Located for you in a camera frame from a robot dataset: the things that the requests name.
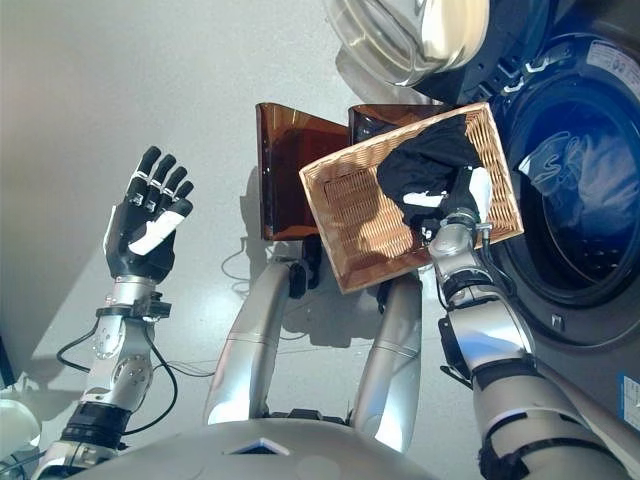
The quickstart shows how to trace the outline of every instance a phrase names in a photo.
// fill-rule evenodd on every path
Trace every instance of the gray floor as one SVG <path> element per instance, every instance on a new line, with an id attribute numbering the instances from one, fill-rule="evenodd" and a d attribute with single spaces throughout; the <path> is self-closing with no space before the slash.
<path id="1" fill-rule="evenodd" d="M 337 72 L 339 42 L 319 0 L 3 0 L 0 15 L 0 333 L 25 372 L 20 388 L 36 405 L 46 448 L 84 385 L 53 355 L 90 328 L 110 289 L 102 234 L 147 146 L 174 153 L 196 184 L 196 209 L 160 288 L 174 307 L 157 343 L 168 360 L 209 370 L 272 249 L 256 234 L 254 104 L 346 123 L 362 100 Z M 249 248 L 223 272 L 243 238 Z M 424 377 L 409 456 L 443 478 L 480 478 L 471 396 L 438 370 L 441 310 L 431 272 L 423 278 Z M 368 293 L 341 296 L 325 271 L 319 291 L 288 307 L 271 408 L 344 415 L 379 319 Z M 89 363 L 90 346 L 71 356 Z M 131 437 L 133 446 L 201 423 L 209 380 L 178 380 L 173 413 Z M 170 393 L 158 374 L 132 425 L 154 418 Z"/>

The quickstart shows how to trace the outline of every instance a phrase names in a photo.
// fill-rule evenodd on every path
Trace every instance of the label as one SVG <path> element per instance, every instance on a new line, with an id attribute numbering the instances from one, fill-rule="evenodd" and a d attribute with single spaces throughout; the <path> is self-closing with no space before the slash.
<path id="1" fill-rule="evenodd" d="M 594 40 L 589 47 L 587 63 L 614 75 L 640 100 L 640 67 L 631 57 L 608 43 Z"/>
<path id="2" fill-rule="evenodd" d="M 620 417 L 640 431 L 640 383 L 620 375 Z"/>

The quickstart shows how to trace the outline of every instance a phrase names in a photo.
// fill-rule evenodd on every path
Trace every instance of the laundry basket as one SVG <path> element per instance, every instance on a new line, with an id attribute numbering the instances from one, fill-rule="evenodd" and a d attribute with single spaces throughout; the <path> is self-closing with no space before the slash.
<path id="1" fill-rule="evenodd" d="M 466 135 L 491 175 L 491 242 L 524 232 L 489 105 L 477 103 L 430 117 L 327 155 L 300 170 L 342 293 L 375 285 L 430 262 L 418 235 L 402 223 L 402 212 L 380 189 L 376 171 L 402 142 L 459 114 L 466 115 Z"/>

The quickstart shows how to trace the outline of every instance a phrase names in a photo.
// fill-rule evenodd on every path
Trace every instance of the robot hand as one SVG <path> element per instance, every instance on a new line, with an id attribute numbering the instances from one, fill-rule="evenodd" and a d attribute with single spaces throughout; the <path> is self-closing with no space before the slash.
<path id="1" fill-rule="evenodd" d="M 158 163 L 151 177 L 160 154 L 157 147 L 147 150 L 122 203 L 111 210 L 103 250 L 113 278 L 135 275 L 160 283 L 173 267 L 175 229 L 193 209 L 185 198 L 193 184 L 187 181 L 178 187 L 187 175 L 184 167 L 178 167 L 163 186 L 176 164 L 172 155 Z"/>

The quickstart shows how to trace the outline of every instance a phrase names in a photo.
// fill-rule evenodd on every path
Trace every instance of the black robot finger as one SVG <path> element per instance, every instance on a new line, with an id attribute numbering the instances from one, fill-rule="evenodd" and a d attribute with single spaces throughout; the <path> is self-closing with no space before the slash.
<path id="1" fill-rule="evenodd" d="M 164 179 L 166 178 L 167 173 L 169 173 L 169 170 L 171 170 L 171 168 L 175 164 L 176 159 L 173 155 L 165 156 L 158 164 L 158 167 L 153 174 L 153 178 L 149 182 L 149 190 L 144 204 L 144 208 L 146 208 L 150 212 L 156 211 L 158 201 L 160 200 L 160 192 L 162 191 L 162 184 L 164 183 Z"/>
<path id="2" fill-rule="evenodd" d="M 178 188 L 178 190 L 176 191 L 176 194 L 173 197 L 173 199 L 177 202 L 181 198 L 186 198 L 187 195 L 189 195 L 192 190 L 193 190 L 193 183 L 186 181 L 182 185 L 180 185 L 180 188 Z"/>
<path id="3" fill-rule="evenodd" d="M 147 180 L 153 164 L 160 158 L 160 149 L 158 147 L 150 147 L 145 152 L 138 164 L 138 167 L 131 175 L 125 198 L 131 203 L 142 205 L 145 194 L 147 192 Z"/>
<path id="4" fill-rule="evenodd" d="M 158 208 L 156 211 L 162 212 L 169 208 L 169 205 L 173 203 L 173 197 L 176 192 L 176 188 L 180 184 L 180 182 L 187 176 L 187 169 L 184 167 L 176 168 L 169 180 L 164 184 L 164 188 L 162 189 L 162 195 L 160 195 L 160 201 L 158 202 Z"/>

